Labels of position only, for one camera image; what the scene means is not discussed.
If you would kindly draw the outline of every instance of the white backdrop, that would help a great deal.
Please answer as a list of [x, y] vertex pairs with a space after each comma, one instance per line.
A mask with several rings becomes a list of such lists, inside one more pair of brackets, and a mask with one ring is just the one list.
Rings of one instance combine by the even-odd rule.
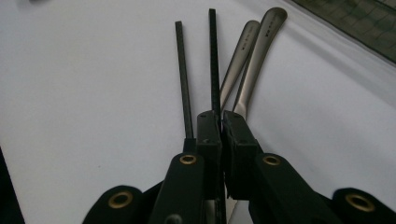
[[[395, 210], [395, 65], [293, 3], [5, 0], [0, 146], [26, 223], [80, 223], [106, 190], [161, 181], [184, 139], [175, 21], [195, 118], [210, 109], [208, 10], [223, 80], [245, 23], [271, 7], [289, 17], [251, 101], [254, 135], [325, 196], [353, 187]], [[245, 203], [232, 223], [248, 223]]]

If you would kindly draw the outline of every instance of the metal handle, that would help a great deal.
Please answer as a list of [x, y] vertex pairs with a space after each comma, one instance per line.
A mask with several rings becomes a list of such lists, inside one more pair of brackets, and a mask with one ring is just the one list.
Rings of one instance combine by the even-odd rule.
[[231, 90], [233, 89], [239, 74], [242, 72], [245, 62], [247, 61], [248, 54], [250, 53], [251, 46], [254, 43], [259, 27], [259, 22], [248, 21], [242, 31], [241, 37], [239, 37], [238, 44], [233, 52], [233, 58], [231, 59], [224, 81], [220, 88], [221, 111], [230, 96]]
[[247, 118], [248, 104], [253, 93], [254, 85], [262, 69], [262, 63], [277, 31], [287, 17], [288, 13], [283, 8], [273, 7], [262, 18], [260, 31], [247, 59], [247, 67], [242, 76], [241, 85], [239, 86], [235, 105], [233, 106], [233, 112], [240, 114], [245, 119]]

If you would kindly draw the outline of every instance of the brass grommet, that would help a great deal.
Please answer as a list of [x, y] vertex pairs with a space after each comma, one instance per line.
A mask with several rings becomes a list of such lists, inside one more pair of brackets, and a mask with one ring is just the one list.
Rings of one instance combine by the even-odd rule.
[[180, 162], [185, 165], [191, 165], [197, 162], [197, 158], [192, 155], [185, 155], [180, 157]]
[[[125, 197], [125, 199], [123, 199], [122, 202], [117, 202], [117, 199], [120, 199], [120, 197]], [[111, 196], [111, 198], [108, 200], [108, 206], [115, 209], [123, 208], [126, 205], [130, 204], [132, 199], [132, 193], [128, 190], [123, 190]]]
[[346, 201], [363, 212], [374, 212], [375, 210], [375, 205], [370, 200], [356, 193], [347, 194]]
[[262, 160], [267, 163], [268, 165], [279, 165], [280, 159], [275, 156], [265, 156]]

